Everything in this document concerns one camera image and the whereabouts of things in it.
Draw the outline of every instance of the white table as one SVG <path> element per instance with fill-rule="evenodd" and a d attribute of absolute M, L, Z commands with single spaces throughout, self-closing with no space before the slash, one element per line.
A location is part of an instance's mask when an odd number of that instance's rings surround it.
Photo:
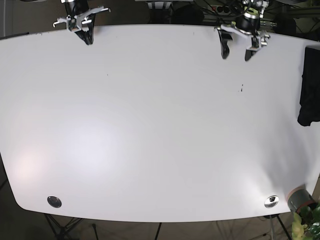
<path fill-rule="evenodd" d="M 132 222 L 288 212 L 320 172 L 320 123 L 297 123 L 304 49 L 272 35 L 245 62 L 212 27 L 97 28 L 0 42 L 0 152 L 26 210 Z M 265 200 L 279 203 L 265 208 Z M 48 196 L 62 201 L 60 208 Z"/>

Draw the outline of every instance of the robotic arm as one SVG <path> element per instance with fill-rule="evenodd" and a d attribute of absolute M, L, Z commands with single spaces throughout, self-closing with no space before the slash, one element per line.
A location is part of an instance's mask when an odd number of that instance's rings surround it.
<path fill-rule="evenodd" d="M 257 51 L 266 46 L 270 35 L 266 31 L 258 31 L 260 19 L 264 16 L 264 11 L 269 5 L 269 0 L 243 0 L 244 11 L 235 17 L 231 24 L 222 24 L 217 27 L 221 55 L 226 59 L 229 55 L 228 41 L 232 41 L 231 33 L 237 34 L 242 38 L 251 39 L 251 45 L 245 52 L 245 61 L 248 61 Z"/>
<path fill-rule="evenodd" d="M 65 6 L 67 16 L 58 17 L 57 21 L 53 23 L 53 27 L 66 23 L 66 29 L 77 34 L 85 44 L 93 44 L 96 14 L 111 10 L 103 6 L 89 9 L 87 0 L 61 0 L 61 3 Z"/>

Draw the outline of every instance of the black cloth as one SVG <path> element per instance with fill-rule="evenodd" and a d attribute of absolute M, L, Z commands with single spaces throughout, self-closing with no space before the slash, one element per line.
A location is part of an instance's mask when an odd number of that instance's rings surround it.
<path fill-rule="evenodd" d="M 320 121 L 320 50 L 306 47 L 298 123 L 310 126 Z"/>

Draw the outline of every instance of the metal bracket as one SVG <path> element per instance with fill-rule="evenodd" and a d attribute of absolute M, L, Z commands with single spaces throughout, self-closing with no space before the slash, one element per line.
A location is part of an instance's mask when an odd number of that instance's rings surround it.
<path fill-rule="evenodd" d="M 84 27 L 83 25 L 92 23 L 90 15 L 98 14 L 104 11 L 111 12 L 110 8 L 99 6 L 93 9 L 89 9 L 82 14 L 75 15 L 74 17 L 70 15 L 68 15 L 67 17 L 58 17 L 57 21 L 53 23 L 53 27 L 55 28 L 57 24 L 66 23 L 66 29 L 68 29 L 70 32 L 78 32 L 81 30 L 87 32 L 89 30 L 88 27 Z"/>

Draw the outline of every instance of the metal grommet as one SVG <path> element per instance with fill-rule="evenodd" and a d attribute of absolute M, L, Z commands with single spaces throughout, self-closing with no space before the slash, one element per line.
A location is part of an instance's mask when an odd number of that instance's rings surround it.
<path fill-rule="evenodd" d="M 50 204 L 50 206 L 54 208 L 60 208 L 62 205 L 60 199 L 55 196 L 48 196 L 47 201 Z"/>
<path fill-rule="evenodd" d="M 277 205 L 278 202 L 279 202 L 278 196 L 270 196 L 265 200 L 264 206 L 269 209 Z"/>

